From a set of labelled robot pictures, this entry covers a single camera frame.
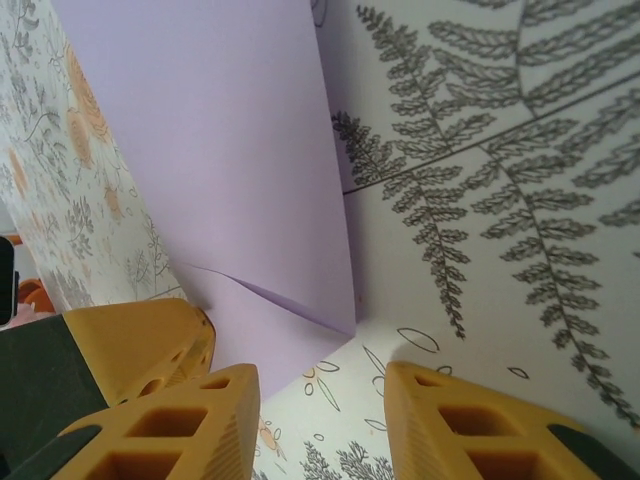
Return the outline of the floral printed table mat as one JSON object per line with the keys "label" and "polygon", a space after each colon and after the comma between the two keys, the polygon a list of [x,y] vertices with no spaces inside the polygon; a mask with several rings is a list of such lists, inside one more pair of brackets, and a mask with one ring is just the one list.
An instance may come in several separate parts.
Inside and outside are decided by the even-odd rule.
{"label": "floral printed table mat", "polygon": [[[255,469],[388,457],[407,360],[640,471],[640,0],[310,2],[356,330],[262,394]],[[190,300],[52,0],[0,0],[3,210],[60,310]]]}

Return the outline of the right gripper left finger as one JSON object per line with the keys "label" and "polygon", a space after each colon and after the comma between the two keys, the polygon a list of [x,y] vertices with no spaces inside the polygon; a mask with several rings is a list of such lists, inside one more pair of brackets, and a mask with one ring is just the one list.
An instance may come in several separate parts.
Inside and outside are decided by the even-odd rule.
{"label": "right gripper left finger", "polygon": [[236,364],[76,420],[9,480],[251,480],[259,415]]}

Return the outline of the pink plush doll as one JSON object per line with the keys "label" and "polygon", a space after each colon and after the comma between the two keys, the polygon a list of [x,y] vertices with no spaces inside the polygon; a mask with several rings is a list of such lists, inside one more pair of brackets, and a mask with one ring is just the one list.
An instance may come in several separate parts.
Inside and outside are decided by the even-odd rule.
{"label": "pink plush doll", "polygon": [[17,327],[34,322],[40,318],[32,304],[20,303],[17,307],[17,313],[11,320],[11,327]]}

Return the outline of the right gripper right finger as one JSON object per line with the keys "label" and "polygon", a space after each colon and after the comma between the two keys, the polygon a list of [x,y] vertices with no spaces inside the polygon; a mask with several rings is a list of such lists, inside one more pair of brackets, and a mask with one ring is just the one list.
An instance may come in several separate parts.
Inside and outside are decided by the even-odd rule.
{"label": "right gripper right finger", "polygon": [[388,363],[396,480],[640,480],[573,419],[407,362]]}

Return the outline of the purple cloth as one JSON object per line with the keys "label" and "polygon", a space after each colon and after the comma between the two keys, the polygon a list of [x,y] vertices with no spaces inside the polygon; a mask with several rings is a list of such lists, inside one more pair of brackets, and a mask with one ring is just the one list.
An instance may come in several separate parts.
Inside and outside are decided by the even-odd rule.
{"label": "purple cloth", "polygon": [[213,365],[269,397],[352,338],[346,215],[310,0],[52,0]]}

